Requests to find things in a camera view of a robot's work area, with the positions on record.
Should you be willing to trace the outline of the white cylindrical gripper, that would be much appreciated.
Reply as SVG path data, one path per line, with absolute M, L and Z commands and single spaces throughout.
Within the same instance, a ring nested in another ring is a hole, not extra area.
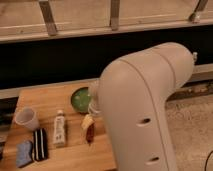
M 98 116 L 100 114 L 99 103 L 98 103 L 98 88 L 99 88 L 98 80 L 93 81 L 88 88 L 88 93 L 91 97 L 91 100 L 88 106 L 88 112 L 90 114 L 87 114 L 82 121 L 81 127 L 83 130 L 87 130 L 89 126 L 94 123 L 94 118 L 92 115 Z

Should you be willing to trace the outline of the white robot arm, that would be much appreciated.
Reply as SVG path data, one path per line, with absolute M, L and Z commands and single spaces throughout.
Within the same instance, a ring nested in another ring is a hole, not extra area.
M 177 171 L 165 102 L 194 69 L 183 45 L 163 43 L 111 62 L 89 86 L 89 113 L 103 117 L 118 171 Z

